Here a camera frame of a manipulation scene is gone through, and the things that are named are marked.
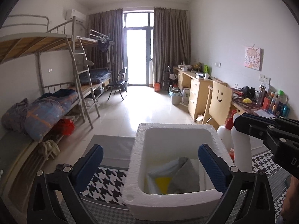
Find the person right hand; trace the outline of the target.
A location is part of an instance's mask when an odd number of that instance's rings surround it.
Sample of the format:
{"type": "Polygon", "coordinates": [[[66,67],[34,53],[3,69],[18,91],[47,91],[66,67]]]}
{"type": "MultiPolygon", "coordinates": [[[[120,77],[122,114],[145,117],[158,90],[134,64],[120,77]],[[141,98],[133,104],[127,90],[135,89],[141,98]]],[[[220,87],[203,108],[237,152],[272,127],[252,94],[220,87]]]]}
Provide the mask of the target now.
{"type": "Polygon", "coordinates": [[[296,223],[298,219],[298,179],[292,177],[283,202],[281,216],[289,223],[296,223]]]}

